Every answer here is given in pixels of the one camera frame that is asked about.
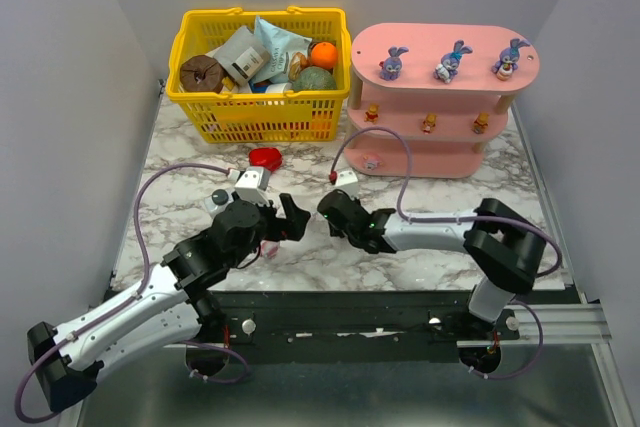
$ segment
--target yellow basket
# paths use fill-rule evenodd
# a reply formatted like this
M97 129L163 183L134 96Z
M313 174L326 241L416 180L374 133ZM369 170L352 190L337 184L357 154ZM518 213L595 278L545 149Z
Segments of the yellow basket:
M222 45L243 25L253 30L256 15L315 41L334 41L340 53L333 69L338 89L279 94L185 92L180 66ZM326 141L336 135L342 101L349 94L350 64L351 37L340 9L192 10L184 15L173 42L166 91L209 143Z

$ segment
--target shelf tier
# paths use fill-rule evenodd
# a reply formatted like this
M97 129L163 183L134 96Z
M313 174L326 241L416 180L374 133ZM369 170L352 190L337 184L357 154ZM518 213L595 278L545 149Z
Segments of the shelf tier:
M499 80L491 67L512 38L523 38L504 27L491 25L448 24L376 24L358 34L351 48L352 67L364 82L382 89L423 92L459 92L513 95L531 84L540 70L538 53L533 47L520 49L518 70L509 80ZM458 75L450 84L433 78L443 55L462 39L473 49L463 55ZM380 78L380 62L391 46L405 46L400 76L393 81Z
M460 142L410 141L413 154L412 177L460 179L472 175L484 158L483 152L474 152L471 144ZM363 155L376 154L383 165L367 170ZM396 139L381 139L363 134L344 150L347 162L358 172L367 175L402 177L407 170L407 155Z
M402 93L381 90L365 85L359 110L349 109L349 120L358 129L374 124L365 122L369 104L378 104L379 127L396 131L407 140L436 142L487 142L497 137L507 126L509 114L494 113L497 95L461 95ZM480 112L489 113L489 126L484 134L472 130L473 121ZM422 132L422 121L427 114L436 114L436 128L430 134ZM386 132L371 132L376 137L391 137Z

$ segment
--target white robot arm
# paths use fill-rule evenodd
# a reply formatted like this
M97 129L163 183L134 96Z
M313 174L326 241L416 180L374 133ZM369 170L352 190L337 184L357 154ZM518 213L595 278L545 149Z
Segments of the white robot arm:
M395 209L367 212L357 198L355 174L340 172L335 189L318 204L329 222L332 236L368 253L395 253L402 250L434 249L470 254L485 276L474 289L469 312L482 322L496 322L516 294L533 288L546 242L537 235L504 223L456 223L457 218L507 217L528 223L496 199L484 199L466 212L411 214L405 220ZM418 219L452 219L447 222L416 222Z
M79 402L110 372L150 350L192 339L203 327L222 328L224 315L207 289L224 280L263 240L300 240L311 217L288 194L280 194L286 217L276 217L265 193L269 175L262 167L232 170L235 189L217 190L206 202L211 227L165 255L162 265L151 270L144 291L138 292L138 282L74 320L56 327L41 322L29 330L31 363L68 341L36 370L52 412ZM114 317L76 334L131 298Z

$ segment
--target marble surface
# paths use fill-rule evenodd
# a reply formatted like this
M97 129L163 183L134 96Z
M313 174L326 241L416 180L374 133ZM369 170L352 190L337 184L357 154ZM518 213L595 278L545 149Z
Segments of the marble surface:
M407 251L369 255L345 239L329 237L326 221L315 208L330 190L327 175L344 138L344 116L338 140L328 143L277 145L284 164L272 177L268 193L292 194L312 212L301 242L283 242L272 260L260 259L250 268L230 272L216 285L221 290L456 290L470 289L481 278L471 257L438 251ZM161 102L142 176L177 162L202 162L244 168L255 144L206 144L182 112L168 98ZM338 169L346 167L344 160ZM395 206L400 179L358 174L361 201L367 210ZM159 178L143 198L140 218L152 262L159 262L175 243L210 225L202 200L216 188L229 187L221 174L185 169ZM475 175L463 180L413 179L404 199L408 212L454 212L476 207L483 197L496 197L544 228L543 215L520 137L512 120L502 135L489 143L486 158ZM548 248L546 268L554 253ZM140 250L130 222L112 286L125 288L142 277ZM561 289L558 273L536 288Z

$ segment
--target plastic bag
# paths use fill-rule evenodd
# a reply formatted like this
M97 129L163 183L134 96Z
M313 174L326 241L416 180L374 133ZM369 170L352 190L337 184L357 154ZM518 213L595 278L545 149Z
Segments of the plastic bag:
M253 34L271 54L271 59L256 73L253 82L267 79L274 84L294 81L310 65L307 59L310 38L276 27L260 16L256 16Z

